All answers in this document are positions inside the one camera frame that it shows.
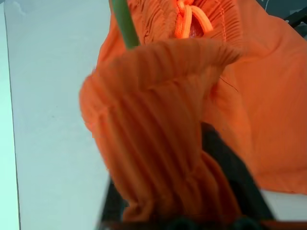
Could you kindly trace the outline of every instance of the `orange drawstring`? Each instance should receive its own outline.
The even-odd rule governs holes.
[[[213,30],[212,24],[204,11],[197,6],[192,6],[194,0],[178,0],[177,8],[179,11],[177,17],[175,36],[177,38],[188,38],[191,31],[192,16],[199,21],[204,33]]]

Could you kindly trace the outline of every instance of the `gathered fabric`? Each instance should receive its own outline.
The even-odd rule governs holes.
[[[241,215],[201,148],[200,122],[261,188],[307,194],[306,41],[255,0],[128,3],[141,46],[125,49],[111,14],[80,91],[85,125],[129,203],[124,220]]]

